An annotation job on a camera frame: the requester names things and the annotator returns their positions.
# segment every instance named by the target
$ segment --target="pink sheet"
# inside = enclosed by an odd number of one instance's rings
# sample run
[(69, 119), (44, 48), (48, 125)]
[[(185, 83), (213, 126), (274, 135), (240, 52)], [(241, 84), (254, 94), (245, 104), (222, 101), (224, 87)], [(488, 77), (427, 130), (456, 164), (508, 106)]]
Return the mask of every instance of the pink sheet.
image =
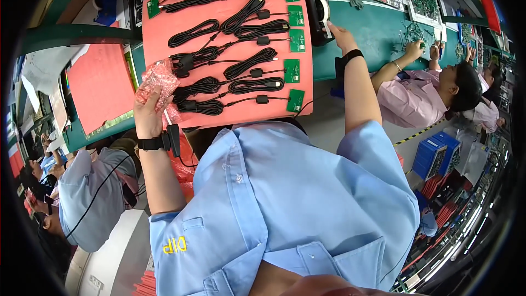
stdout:
[(120, 44), (91, 44), (68, 73), (84, 134), (133, 109), (135, 91)]
[[(220, 23), (223, 23), (227, 18), (237, 13), (249, 0), (227, 0), (209, 3), (207, 5), (199, 5), (190, 8), (186, 8), (176, 13), (161, 12), (159, 15), (148, 18), (148, 11), (146, 8), (146, 2), (143, 4), (142, 12), (142, 38), (144, 44), (144, 59), (146, 66), (154, 63), (155, 61), (164, 59), (170, 55), (177, 53), (189, 53), (199, 50), (213, 35), (200, 36), (181, 46), (175, 48), (168, 47), (168, 39), (181, 32), (195, 27), (197, 24), (207, 19), (217, 19)], [(297, 2), (287, 3), (285, 0), (265, 0), (265, 6), (263, 9), (270, 10), (270, 13), (286, 13), (287, 5), (302, 5), (303, 13), (307, 16), (307, 8), (305, 0)], [(167, 0), (165, 3), (174, 3), (175, 0)], [(263, 24), (277, 19), (288, 20), (286, 15), (271, 16), (266, 20), (253, 20), (248, 21), (244, 24)], [(276, 57), (279, 58), (277, 61), (266, 62), (258, 64), (253, 68), (262, 68), (264, 71), (283, 69), (285, 59), (299, 59), (300, 60), (300, 82), (299, 83), (287, 83), (284, 89), (277, 92), (253, 92), (245, 95), (232, 95), (228, 94), (220, 101), (223, 104), (228, 102), (240, 100), (247, 97), (255, 97), (256, 95), (268, 95), (274, 97), (288, 97), (290, 89), (299, 89), (305, 91), (305, 97), (303, 105), (312, 100), (312, 47), (310, 45), (310, 32), (307, 18), (305, 19), (304, 27), (292, 27), (293, 29), (303, 29), (305, 31), (305, 53), (291, 53), (290, 46), (287, 41), (275, 41), (271, 42), (267, 46), (258, 46), (255, 41), (247, 41), (235, 44), (234, 46), (227, 49), (221, 54), (217, 60), (245, 60), (252, 55), (259, 52), (261, 49), (266, 47), (272, 47), (278, 52)], [(286, 38), (286, 33), (279, 33), (275, 35), (269, 35), (270, 39), (282, 39)], [(237, 38), (234, 35), (224, 35), (220, 33), (214, 41), (209, 45), (220, 46), (230, 41), (235, 41)], [(206, 76), (213, 76), (220, 81), (225, 80), (223, 71), (229, 66), (235, 63), (217, 63), (211, 66), (203, 66), (190, 71), (190, 76), (187, 78), (181, 78), (181, 84), (179, 86), (187, 86), (193, 84), (197, 80)], [(265, 77), (280, 76), (283, 77), (283, 72), (269, 73), (264, 75)], [(221, 87), (219, 92), (225, 92), (228, 85)], [(195, 97), (189, 97), (189, 99), (195, 99), (197, 101), (205, 101), (215, 97), (214, 94), (198, 94)], [(181, 128), (195, 127), (195, 126), (221, 126), (227, 124), (234, 124), (240, 122), (265, 120), (271, 118), (277, 118), (288, 115), (295, 115), (292, 112), (286, 111), (287, 102), (285, 100), (269, 100), (268, 104), (257, 104), (254, 101), (246, 101), (235, 104), (231, 107), (224, 108), (223, 113), (216, 116), (202, 115), (200, 113), (181, 113), (182, 122), (179, 126)], [(301, 112), (301, 115), (308, 115), (312, 113), (312, 104), (306, 106)]]

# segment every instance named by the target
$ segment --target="bracelet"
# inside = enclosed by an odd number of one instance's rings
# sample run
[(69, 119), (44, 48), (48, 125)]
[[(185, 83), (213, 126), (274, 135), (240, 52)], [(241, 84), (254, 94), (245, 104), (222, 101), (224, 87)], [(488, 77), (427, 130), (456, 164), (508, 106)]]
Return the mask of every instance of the bracelet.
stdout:
[(400, 66), (398, 66), (398, 63), (396, 63), (395, 61), (393, 61), (393, 63), (396, 65), (396, 67), (398, 68), (398, 73), (402, 72), (402, 69), (400, 69)]

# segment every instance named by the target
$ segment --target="tape roll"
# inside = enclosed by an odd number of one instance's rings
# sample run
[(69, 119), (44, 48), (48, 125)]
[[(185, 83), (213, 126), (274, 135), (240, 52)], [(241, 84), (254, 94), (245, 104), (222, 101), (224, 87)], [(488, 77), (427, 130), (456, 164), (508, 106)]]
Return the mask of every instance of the tape roll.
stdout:
[(321, 23), (324, 25), (325, 32), (327, 33), (327, 38), (331, 39), (332, 34), (330, 33), (329, 27), (327, 25), (327, 20), (330, 17), (330, 10), (329, 10), (329, 4), (325, 0), (318, 0), (321, 4), (321, 7), (324, 10), (323, 18), (321, 19)]

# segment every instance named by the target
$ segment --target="hand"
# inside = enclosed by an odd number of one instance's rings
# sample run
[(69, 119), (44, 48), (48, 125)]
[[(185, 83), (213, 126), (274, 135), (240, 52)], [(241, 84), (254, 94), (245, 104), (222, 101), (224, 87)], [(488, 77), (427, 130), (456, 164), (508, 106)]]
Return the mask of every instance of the hand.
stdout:
[(475, 59), (476, 50), (474, 48), (471, 48), (471, 45), (468, 44), (468, 47), (466, 48), (466, 54), (465, 54), (465, 60), (466, 62), (469, 62), (470, 60)]
[(420, 44), (424, 41), (419, 39), (415, 42), (410, 42), (405, 46), (405, 56), (411, 61), (416, 61), (424, 52), (424, 48), (420, 49)]
[(155, 112), (155, 104), (161, 95), (161, 86), (155, 86), (154, 91), (150, 94), (148, 101), (142, 104), (135, 99), (133, 113), (135, 117), (135, 129), (137, 137), (140, 139), (151, 139), (158, 137), (162, 132), (162, 113), (165, 108), (174, 99), (170, 96), (166, 99), (159, 111)]
[(355, 37), (352, 36), (349, 30), (337, 27), (336, 25), (332, 24), (331, 21), (327, 21), (327, 26), (334, 34), (336, 45), (341, 49), (341, 56), (344, 56), (353, 49), (358, 49)]
[(437, 61), (440, 58), (440, 48), (442, 49), (442, 52), (444, 52), (445, 43), (440, 43), (439, 41), (435, 41), (434, 45), (431, 45), (431, 49), (429, 50), (429, 59)]
[(42, 144), (47, 147), (49, 147), (49, 145), (51, 144), (51, 140), (49, 139), (49, 136), (46, 135), (46, 134), (42, 134), (40, 136), (40, 141), (42, 141)]

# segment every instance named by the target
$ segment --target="light blue shirt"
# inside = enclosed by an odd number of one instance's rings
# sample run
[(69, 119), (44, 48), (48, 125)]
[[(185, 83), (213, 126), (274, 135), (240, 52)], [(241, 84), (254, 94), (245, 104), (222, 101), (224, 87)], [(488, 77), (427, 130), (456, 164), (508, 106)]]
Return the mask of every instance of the light blue shirt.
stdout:
[[(62, 158), (62, 162), (64, 163), (67, 161), (65, 156), (61, 155), (61, 158)], [(51, 167), (53, 167), (56, 164), (57, 164), (57, 161), (55, 160), (55, 157), (53, 155), (50, 155), (50, 156), (44, 155), (44, 158), (42, 159), (42, 162), (40, 163), (40, 168), (42, 168), (42, 170), (44, 171), (42, 173), (42, 177), (40, 178), (40, 181), (46, 178), (46, 176), (49, 174), (49, 170), (51, 169)]]
[(115, 166), (121, 173), (136, 177), (135, 163), (125, 151), (102, 148), (97, 160), (93, 162), (88, 151), (79, 150), (73, 162), (58, 179), (58, 215), (64, 234), (68, 235), (86, 213), (75, 231), (67, 238), (70, 244), (77, 244), (84, 251), (99, 250), (109, 239), (121, 214), (126, 210), (122, 181), (112, 172)]
[(417, 199), (378, 122), (337, 153), (285, 122), (223, 129), (194, 198), (150, 217), (157, 295), (247, 295), (261, 260), (389, 290), (420, 223)]

